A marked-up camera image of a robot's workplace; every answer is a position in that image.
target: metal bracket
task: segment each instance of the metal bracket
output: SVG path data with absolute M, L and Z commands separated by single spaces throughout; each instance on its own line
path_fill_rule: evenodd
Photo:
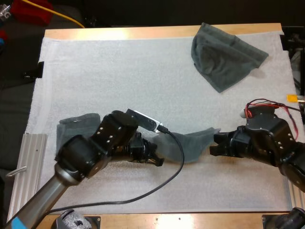
M 23 135 L 17 165 L 18 169 L 9 174 L 9 177 L 15 176 L 15 180 L 10 199 L 8 220 L 37 192 L 46 144 L 46 134 Z
M 5 177 L 13 178 L 15 175 L 17 175 L 18 173 L 23 172 L 23 171 L 27 171 L 27 166 L 22 166 L 20 168 L 13 170 L 13 171 L 9 172 Z

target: blue object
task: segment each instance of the blue object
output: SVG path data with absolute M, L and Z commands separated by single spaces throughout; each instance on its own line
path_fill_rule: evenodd
M 12 225 L 12 229 L 27 229 L 18 217 L 13 219 L 11 225 Z

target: table surface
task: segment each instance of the table surface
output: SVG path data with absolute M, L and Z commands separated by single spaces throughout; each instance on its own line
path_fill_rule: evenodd
M 214 25 L 230 34 L 281 31 L 280 23 Z M 64 40 L 128 40 L 194 36 L 200 26 L 131 27 L 46 30 L 45 37 Z M 104 214 L 103 229 L 262 229 L 263 213 Z M 49 229 L 56 215 L 47 216 L 38 229 Z

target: red object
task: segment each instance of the red object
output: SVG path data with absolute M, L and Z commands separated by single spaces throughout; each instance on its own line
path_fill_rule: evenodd
M 4 41 L 8 39 L 8 36 L 6 35 L 4 30 L 0 30 L 0 38 L 2 38 Z
M 53 9 L 51 3 L 46 0 L 30 0 L 37 5 L 43 6 L 50 10 Z M 46 26 L 50 23 L 53 16 L 52 13 L 45 10 L 39 9 L 38 7 L 32 6 L 22 0 L 14 0 L 10 12 L 18 21 Z

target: gray fabric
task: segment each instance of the gray fabric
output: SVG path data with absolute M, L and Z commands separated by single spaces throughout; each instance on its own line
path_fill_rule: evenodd
M 184 155 L 185 162 L 191 163 L 198 161 L 200 154 L 214 142 L 214 133 L 220 129 L 209 128 L 203 131 L 182 135 L 173 133 L 180 141 Z M 180 150 L 174 139 L 165 134 L 159 134 L 152 139 L 157 144 L 157 153 L 165 159 L 180 162 Z
M 75 135 L 90 137 L 96 131 L 100 123 L 100 115 L 96 113 L 60 120 L 57 125 L 56 152 Z
M 199 73 L 220 93 L 258 68 L 268 54 L 202 23 L 193 39 L 191 56 Z

